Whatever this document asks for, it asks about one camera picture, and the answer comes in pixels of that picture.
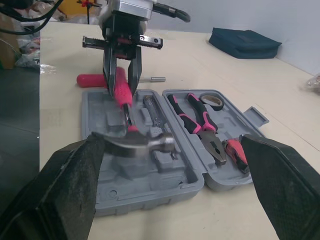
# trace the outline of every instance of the pink handle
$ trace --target pink handle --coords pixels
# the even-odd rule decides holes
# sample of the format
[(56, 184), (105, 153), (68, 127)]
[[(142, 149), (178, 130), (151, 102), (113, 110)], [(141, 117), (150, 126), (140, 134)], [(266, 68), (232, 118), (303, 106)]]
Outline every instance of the pink handle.
[(126, 80), (126, 71), (122, 67), (116, 68), (114, 99), (120, 107), (124, 104), (132, 106), (132, 93)]
[(80, 88), (107, 87), (103, 74), (79, 74), (76, 83)]
[(128, 132), (139, 132), (139, 129), (136, 126), (129, 126)]

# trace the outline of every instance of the tool case latch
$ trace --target tool case latch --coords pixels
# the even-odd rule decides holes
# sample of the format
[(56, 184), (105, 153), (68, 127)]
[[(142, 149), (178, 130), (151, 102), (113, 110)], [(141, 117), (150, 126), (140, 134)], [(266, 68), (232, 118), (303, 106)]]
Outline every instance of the tool case latch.
[(265, 125), (269, 122), (269, 120), (259, 112), (254, 106), (248, 108), (247, 111), (243, 113), (247, 118), (249, 118), (250, 122), (255, 126), (260, 128), (262, 125)]

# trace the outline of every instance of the pliers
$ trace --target pliers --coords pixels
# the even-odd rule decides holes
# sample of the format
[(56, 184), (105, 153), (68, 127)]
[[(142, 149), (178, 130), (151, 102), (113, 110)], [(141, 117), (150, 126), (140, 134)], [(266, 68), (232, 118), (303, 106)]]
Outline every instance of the pliers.
[(217, 166), (225, 165), (227, 155), (222, 142), (216, 136), (218, 126), (210, 118), (205, 105), (193, 93), (189, 93), (186, 97), (199, 115), (199, 124), (182, 111), (174, 95), (170, 94), (167, 98), (176, 114), (183, 120), (187, 131), (190, 134), (197, 134), (201, 139), (204, 148), (214, 157), (215, 164)]

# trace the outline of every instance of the tool compartment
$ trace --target tool compartment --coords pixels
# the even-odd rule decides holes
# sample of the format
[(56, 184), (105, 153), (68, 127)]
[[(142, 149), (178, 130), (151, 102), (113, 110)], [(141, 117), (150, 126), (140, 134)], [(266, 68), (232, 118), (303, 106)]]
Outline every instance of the tool compartment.
[[(155, 137), (164, 131), (175, 139), (174, 159), (169, 153), (155, 151), (145, 158), (125, 158), (104, 154), (100, 168), (96, 216), (125, 214), (138, 209), (151, 209), (194, 197), (204, 182), (214, 191), (225, 191), (252, 182), (250, 173), (243, 174), (227, 156), (225, 165), (216, 166), (196, 134), (190, 134), (168, 100), (173, 94), (182, 110), (193, 120), (196, 112), (186, 100), (188, 93), (198, 98), (203, 94), (219, 96), (224, 101), (220, 111), (205, 104), (209, 116), (217, 124), (221, 141), (241, 134), (263, 136), (256, 125), (268, 120), (256, 109), (248, 117), (226, 97), (215, 90), (166, 90), (160, 96), (152, 90), (137, 90), (133, 96), (132, 114), (142, 134)], [(164, 116), (164, 126), (154, 127), (144, 98), (151, 96)], [(82, 137), (92, 132), (121, 137), (126, 133), (125, 119), (116, 102), (105, 89), (91, 89), (82, 95)]]

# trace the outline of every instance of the table surface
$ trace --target table surface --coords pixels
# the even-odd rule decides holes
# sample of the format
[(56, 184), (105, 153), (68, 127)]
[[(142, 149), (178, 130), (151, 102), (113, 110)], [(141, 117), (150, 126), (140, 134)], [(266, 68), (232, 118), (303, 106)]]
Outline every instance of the table surface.
[[(320, 172), (320, 97), (302, 89), (312, 76), (279, 59), (233, 58), (208, 44), (209, 34), (154, 30), (162, 50), (142, 49), (142, 77), (166, 77), (139, 89), (215, 89), (241, 111), (256, 107), (267, 138), (294, 147)], [(53, 152), (81, 140), (79, 74), (102, 73), (103, 51), (82, 48), (98, 26), (50, 22), (41, 32), (40, 167)], [(128, 62), (118, 66), (127, 68)], [(204, 187), (194, 198), (152, 210), (95, 218), (89, 240), (276, 240), (253, 184), (227, 192)]]

